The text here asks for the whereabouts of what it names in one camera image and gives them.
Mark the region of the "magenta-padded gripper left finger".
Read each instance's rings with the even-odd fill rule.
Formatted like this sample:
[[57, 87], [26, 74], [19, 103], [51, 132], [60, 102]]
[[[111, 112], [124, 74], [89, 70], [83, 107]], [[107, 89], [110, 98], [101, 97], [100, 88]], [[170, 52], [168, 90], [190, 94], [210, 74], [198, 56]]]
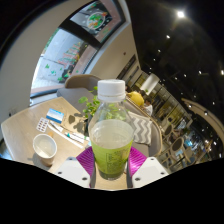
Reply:
[[68, 157], [55, 174], [81, 187], [94, 188], [96, 167], [92, 148], [88, 147], [77, 157]]

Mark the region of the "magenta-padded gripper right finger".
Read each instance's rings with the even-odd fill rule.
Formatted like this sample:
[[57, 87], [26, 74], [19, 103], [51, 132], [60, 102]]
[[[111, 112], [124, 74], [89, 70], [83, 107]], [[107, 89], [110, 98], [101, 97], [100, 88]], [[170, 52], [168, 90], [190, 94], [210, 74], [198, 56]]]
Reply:
[[167, 171], [155, 157], [146, 157], [136, 148], [131, 148], [127, 162], [128, 188], [140, 188], [167, 175]]

